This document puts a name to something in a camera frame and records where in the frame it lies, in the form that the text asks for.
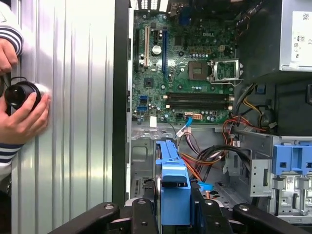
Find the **green circuit board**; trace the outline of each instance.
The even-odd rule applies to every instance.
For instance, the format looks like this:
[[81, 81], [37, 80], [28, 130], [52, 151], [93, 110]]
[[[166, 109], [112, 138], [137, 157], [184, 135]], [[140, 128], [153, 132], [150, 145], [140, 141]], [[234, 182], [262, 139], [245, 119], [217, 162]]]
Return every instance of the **green circuit board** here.
[[[186, 103], [186, 107], [181, 108], [179, 101], [187, 99], [183, 96], [187, 94], [193, 94], [193, 99], [201, 99], [204, 94], [216, 94], [221, 102], [224, 97], [234, 96], [233, 86], [210, 84], [207, 79], [212, 72], [207, 66], [208, 61], [235, 57], [234, 38], [233, 21], [203, 20], [196, 25], [181, 26], [178, 20], [169, 19], [166, 14], [150, 16], [137, 12], [134, 23], [133, 119], [148, 121], [149, 116], [156, 116], [159, 121], [174, 123], [185, 122], [186, 117], [194, 116], [194, 123], [223, 123], [228, 118], [228, 106], [214, 109], [204, 104], [192, 107]], [[219, 78], [233, 77], [234, 73], [235, 67], [231, 64], [220, 65], [218, 70]], [[178, 108], [168, 105], [169, 93], [178, 94]], [[228, 99], [227, 104], [232, 105], [233, 100]]]

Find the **motherboard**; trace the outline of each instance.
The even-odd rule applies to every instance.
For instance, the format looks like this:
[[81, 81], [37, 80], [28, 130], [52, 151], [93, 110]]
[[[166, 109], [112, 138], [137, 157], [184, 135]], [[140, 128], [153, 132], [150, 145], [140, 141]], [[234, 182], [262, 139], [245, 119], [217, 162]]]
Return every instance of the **motherboard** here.
[[132, 117], [148, 121], [220, 124], [233, 107], [234, 87], [210, 82], [235, 76], [235, 23], [135, 14]]

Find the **screw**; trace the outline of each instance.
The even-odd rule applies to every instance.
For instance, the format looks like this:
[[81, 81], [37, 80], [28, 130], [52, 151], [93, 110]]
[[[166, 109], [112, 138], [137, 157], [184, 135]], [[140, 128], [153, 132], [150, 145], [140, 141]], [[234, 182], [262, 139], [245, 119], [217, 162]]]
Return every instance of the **screw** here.
[[111, 209], [113, 209], [114, 207], [112, 206], [112, 205], [107, 205], [107, 206], [105, 206], [105, 209], [107, 209], [107, 210], [111, 210]]
[[243, 211], [248, 211], [249, 210], [249, 208], [247, 206], [243, 206], [243, 205], [239, 206], [239, 208], [241, 210], [243, 210]]

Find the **hand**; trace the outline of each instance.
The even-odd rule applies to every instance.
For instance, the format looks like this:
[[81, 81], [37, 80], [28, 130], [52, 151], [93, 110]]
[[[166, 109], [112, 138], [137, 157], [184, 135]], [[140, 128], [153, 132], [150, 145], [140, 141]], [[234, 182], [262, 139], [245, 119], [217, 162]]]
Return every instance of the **hand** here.
[[0, 39], [0, 75], [11, 72], [17, 62], [14, 46], [8, 40]]
[[29, 95], [22, 107], [11, 116], [5, 112], [7, 105], [4, 96], [0, 97], [0, 143], [25, 144], [41, 133], [48, 125], [50, 97], [45, 94], [31, 112], [36, 101], [36, 93]]

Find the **camera lens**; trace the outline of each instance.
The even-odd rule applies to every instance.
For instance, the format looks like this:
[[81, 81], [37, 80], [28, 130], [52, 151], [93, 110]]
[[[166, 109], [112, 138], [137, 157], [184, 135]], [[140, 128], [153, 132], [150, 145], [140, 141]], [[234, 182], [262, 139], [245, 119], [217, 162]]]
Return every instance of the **camera lens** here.
[[17, 84], [13, 84], [5, 90], [4, 97], [7, 105], [17, 110], [24, 104], [28, 96], [33, 92], [37, 93], [37, 98], [33, 107], [34, 109], [39, 103], [41, 96], [38, 88], [33, 83], [22, 81]]

